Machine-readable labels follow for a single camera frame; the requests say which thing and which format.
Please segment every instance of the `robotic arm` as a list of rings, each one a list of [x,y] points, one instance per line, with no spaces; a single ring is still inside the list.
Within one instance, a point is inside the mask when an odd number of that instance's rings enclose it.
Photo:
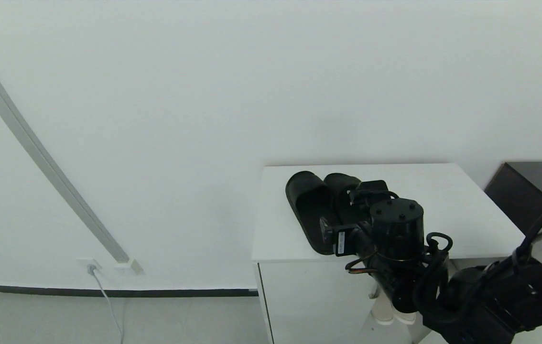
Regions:
[[[359,257],[346,266],[350,274],[375,278],[395,309],[420,312],[424,325],[449,344],[509,344],[516,333],[542,326],[542,216],[511,257],[449,279],[452,239],[429,233],[425,245],[421,205],[370,185],[349,195],[370,220],[341,226],[320,220],[336,256]],[[364,268],[354,268],[358,263]]]

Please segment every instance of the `gray floor tile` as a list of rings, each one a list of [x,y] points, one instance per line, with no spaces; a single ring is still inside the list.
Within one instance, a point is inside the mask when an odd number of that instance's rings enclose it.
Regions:
[[[258,298],[112,298],[124,344],[266,344]],[[108,344],[103,298],[0,293],[0,344]]]

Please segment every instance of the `black slipper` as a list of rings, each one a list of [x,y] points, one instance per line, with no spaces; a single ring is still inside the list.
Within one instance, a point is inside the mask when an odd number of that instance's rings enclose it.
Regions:
[[[360,179],[343,173],[331,173],[324,178],[324,183],[328,185],[335,196],[333,209],[342,224],[351,225],[369,220],[368,209],[361,210],[358,205],[350,204],[348,192],[352,192],[358,187]]]
[[[344,225],[357,224],[361,221],[370,221],[369,205],[378,201],[387,200],[387,194],[369,194],[366,201],[361,204],[350,204],[352,199],[349,192],[355,190],[380,190],[387,191],[385,181],[370,181],[361,183],[360,179],[343,173],[331,173],[324,178],[324,183],[333,191],[335,196],[335,214]]]
[[[301,171],[286,183],[286,197],[311,248],[322,255],[332,255],[332,244],[324,244],[320,218],[324,217],[331,226],[341,224],[333,211],[333,192],[317,175]]]

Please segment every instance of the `power cord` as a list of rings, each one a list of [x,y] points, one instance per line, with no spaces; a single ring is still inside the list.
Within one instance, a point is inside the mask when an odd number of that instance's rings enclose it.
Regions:
[[[105,290],[101,286],[101,282],[99,281],[99,279],[95,275],[95,269],[97,267],[94,266],[93,264],[88,264],[87,268],[88,268],[87,269],[88,274],[91,275],[92,277],[95,277],[95,281],[97,281],[97,285],[99,286],[99,289],[101,289],[101,293],[103,294],[103,296],[105,296],[105,299],[108,301],[109,311],[112,313],[112,318],[114,318],[114,322],[116,323],[116,327],[118,328],[118,332],[120,332],[120,344],[122,344],[122,342],[124,341],[124,331],[120,328],[120,325],[118,325],[118,320],[116,320],[116,315],[114,315],[114,309],[112,308],[112,303],[109,301],[108,295],[105,293]]]

